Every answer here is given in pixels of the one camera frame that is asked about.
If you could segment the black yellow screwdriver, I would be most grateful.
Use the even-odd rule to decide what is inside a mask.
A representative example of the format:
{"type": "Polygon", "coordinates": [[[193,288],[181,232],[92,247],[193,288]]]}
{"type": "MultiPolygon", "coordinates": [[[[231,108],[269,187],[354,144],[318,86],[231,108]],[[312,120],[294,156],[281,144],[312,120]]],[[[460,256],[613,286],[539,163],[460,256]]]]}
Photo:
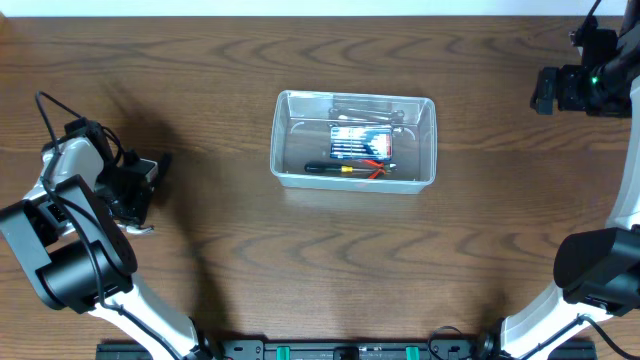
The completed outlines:
{"type": "Polygon", "coordinates": [[[325,162],[308,162],[304,165],[304,170],[310,174],[353,174],[372,173],[374,171],[373,168],[360,168],[325,162]]]}

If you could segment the small silver wrench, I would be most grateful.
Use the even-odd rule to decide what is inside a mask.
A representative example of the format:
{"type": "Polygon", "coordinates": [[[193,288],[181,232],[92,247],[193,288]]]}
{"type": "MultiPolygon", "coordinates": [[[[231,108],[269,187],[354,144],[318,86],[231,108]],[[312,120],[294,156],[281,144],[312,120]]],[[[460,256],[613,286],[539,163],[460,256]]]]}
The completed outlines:
{"type": "Polygon", "coordinates": [[[402,110],[385,112],[344,107],[330,108],[328,114],[329,118],[332,120],[350,120],[378,123],[399,123],[404,120],[405,116],[405,113],[402,110]]]}

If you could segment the red handled pliers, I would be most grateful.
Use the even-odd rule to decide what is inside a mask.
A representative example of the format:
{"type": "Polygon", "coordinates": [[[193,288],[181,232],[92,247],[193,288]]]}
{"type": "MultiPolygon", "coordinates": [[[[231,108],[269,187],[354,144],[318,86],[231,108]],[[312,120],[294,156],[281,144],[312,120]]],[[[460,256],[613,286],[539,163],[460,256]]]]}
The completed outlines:
{"type": "Polygon", "coordinates": [[[396,168],[394,163],[383,163],[370,159],[362,160],[362,163],[373,168],[373,172],[369,175],[369,179],[376,179],[380,176],[386,175],[396,168]]]}

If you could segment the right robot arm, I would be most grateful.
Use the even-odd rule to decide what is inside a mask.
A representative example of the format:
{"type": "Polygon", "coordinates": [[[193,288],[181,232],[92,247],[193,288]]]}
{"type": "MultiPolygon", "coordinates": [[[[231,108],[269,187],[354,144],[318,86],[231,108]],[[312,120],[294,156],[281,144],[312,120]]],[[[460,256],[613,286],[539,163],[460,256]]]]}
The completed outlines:
{"type": "Polygon", "coordinates": [[[588,14],[570,35],[581,62],[545,67],[530,106],[592,117],[628,118],[631,133],[623,177],[604,228],[566,237],[553,281],[520,312],[486,332],[475,359],[547,359],[570,338],[639,307],[639,0],[629,0],[619,31],[588,14]]]}

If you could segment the small claw hammer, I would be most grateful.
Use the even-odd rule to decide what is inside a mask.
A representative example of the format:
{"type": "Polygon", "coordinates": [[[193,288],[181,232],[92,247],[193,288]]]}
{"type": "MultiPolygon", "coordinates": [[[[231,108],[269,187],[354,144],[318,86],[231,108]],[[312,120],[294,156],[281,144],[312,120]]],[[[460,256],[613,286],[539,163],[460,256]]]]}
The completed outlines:
{"type": "Polygon", "coordinates": [[[146,183],[132,169],[132,166],[140,159],[145,158],[140,158],[135,151],[131,150],[125,156],[123,165],[118,168],[121,180],[118,200],[120,209],[118,212],[113,211],[118,215],[118,226],[133,235],[148,234],[154,230],[154,226],[146,225],[145,221],[153,195],[169,170],[172,155],[163,153],[158,161],[153,160],[158,163],[158,175],[151,184],[146,183]]]}

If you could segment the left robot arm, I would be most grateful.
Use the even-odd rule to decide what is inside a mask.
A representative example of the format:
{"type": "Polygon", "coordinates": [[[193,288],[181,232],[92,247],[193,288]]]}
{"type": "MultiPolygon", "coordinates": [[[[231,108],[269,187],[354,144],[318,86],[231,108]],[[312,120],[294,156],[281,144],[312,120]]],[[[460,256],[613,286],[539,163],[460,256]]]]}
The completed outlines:
{"type": "Polygon", "coordinates": [[[214,359],[194,321],[138,275],[127,238],[145,233],[150,198],[171,163],[123,149],[113,131],[80,117],[42,149],[34,187],[1,211],[1,233],[41,301],[103,319],[154,359],[214,359]]]}

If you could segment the blue precision screwdriver set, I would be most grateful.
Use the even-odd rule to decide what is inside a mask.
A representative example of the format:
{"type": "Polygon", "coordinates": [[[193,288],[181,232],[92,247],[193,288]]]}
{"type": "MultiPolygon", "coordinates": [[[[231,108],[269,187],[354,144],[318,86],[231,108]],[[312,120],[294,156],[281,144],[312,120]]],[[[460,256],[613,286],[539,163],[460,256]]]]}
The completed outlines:
{"type": "Polygon", "coordinates": [[[344,160],[390,161],[390,126],[334,126],[330,130],[330,157],[344,160]]]}

